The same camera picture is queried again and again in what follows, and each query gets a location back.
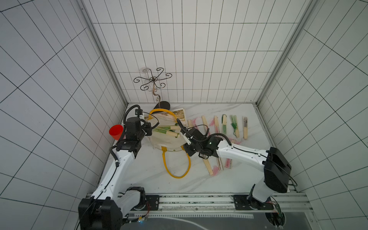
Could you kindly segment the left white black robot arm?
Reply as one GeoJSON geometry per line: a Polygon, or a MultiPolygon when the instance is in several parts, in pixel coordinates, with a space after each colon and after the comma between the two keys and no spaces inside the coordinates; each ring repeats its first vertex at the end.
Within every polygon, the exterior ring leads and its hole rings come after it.
{"type": "Polygon", "coordinates": [[[81,200],[78,206],[77,230],[119,230],[126,216],[134,208],[145,206],[142,187],[122,189],[123,177],[141,148],[141,141],[151,135],[151,124],[142,115],[124,121],[120,139],[110,148],[113,162],[91,197],[81,200]]]}

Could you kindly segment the pink tasselled folding fan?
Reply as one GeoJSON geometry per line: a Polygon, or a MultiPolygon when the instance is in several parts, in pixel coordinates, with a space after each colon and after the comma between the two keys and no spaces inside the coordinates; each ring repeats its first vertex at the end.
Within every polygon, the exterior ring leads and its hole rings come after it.
{"type": "Polygon", "coordinates": [[[218,120],[217,116],[214,116],[214,118],[211,120],[210,126],[214,127],[214,130],[215,130],[216,133],[220,133],[219,120],[218,120]]]}

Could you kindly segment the green tasselled folding fan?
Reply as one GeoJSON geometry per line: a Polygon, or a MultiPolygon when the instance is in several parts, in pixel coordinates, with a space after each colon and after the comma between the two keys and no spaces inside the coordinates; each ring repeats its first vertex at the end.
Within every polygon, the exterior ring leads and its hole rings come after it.
{"type": "Polygon", "coordinates": [[[238,128],[238,121],[236,115],[230,115],[231,126],[233,128],[233,134],[236,138],[240,137],[239,128],[238,128]]]}

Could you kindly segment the grey fan pink tassel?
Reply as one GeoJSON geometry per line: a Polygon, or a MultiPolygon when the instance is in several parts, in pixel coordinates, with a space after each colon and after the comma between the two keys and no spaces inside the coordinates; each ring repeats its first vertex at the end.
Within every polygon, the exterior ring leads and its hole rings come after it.
{"type": "Polygon", "coordinates": [[[203,162],[210,176],[216,176],[219,173],[219,167],[212,167],[208,159],[203,159],[203,162]]]}

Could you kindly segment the grey pink folding fan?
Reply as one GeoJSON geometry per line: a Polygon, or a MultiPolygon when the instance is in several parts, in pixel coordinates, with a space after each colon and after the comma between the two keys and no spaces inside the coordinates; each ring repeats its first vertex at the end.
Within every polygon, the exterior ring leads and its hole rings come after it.
{"type": "Polygon", "coordinates": [[[247,117],[242,118],[242,127],[243,127],[243,138],[247,140],[248,139],[248,118],[247,117]]]}

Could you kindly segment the light green folding fan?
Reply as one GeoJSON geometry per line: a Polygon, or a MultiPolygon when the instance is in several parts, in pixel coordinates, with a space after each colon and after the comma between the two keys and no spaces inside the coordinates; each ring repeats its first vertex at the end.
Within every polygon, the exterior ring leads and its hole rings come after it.
{"type": "Polygon", "coordinates": [[[222,115],[221,124],[222,124],[222,134],[227,135],[227,116],[225,114],[222,115]]]}

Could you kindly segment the white canvas tote bag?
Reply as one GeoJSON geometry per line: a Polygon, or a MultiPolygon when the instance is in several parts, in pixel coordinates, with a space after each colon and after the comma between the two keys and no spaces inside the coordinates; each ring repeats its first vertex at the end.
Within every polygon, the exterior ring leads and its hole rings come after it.
{"type": "Polygon", "coordinates": [[[181,179],[185,177],[189,173],[189,170],[191,168],[191,160],[188,160],[188,168],[186,172],[181,176],[176,176],[172,174],[166,163],[167,152],[186,152],[184,149],[184,144],[186,144],[186,141],[183,137],[183,134],[181,133],[181,127],[177,122],[177,120],[179,119],[182,125],[184,125],[184,127],[187,127],[185,110],[183,108],[179,108],[173,111],[166,109],[153,109],[147,115],[145,115],[144,119],[148,122],[154,122],[155,120],[158,120],[158,128],[169,129],[171,131],[179,133],[179,137],[175,138],[152,131],[152,135],[149,136],[149,140],[153,147],[162,151],[163,164],[167,173],[175,179],[181,179]]]}

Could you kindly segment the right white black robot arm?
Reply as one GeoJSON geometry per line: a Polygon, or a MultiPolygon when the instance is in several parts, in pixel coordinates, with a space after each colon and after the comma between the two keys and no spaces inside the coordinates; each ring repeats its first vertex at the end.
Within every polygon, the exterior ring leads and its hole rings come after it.
{"type": "Polygon", "coordinates": [[[203,159],[216,157],[236,160],[264,173],[246,198],[250,209],[262,209],[274,193],[287,193],[291,180],[291,165],[279,149],[251,149],[231,143],[225,134],[214,133],[205,136],[195,128],[184,127],[181,133],[186,140],[184,149],[189,156],[198,153],[203,159]]]}

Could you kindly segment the natural wood fan row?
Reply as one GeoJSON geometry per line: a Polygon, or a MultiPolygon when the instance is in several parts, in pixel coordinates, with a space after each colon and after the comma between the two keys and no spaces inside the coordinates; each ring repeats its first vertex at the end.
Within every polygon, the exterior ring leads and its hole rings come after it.
{"type": "Polygon", "coordinates": [[[224,170],[222,159],[220,157],[217,158],[218,168],[220,171],[224,170]]]}

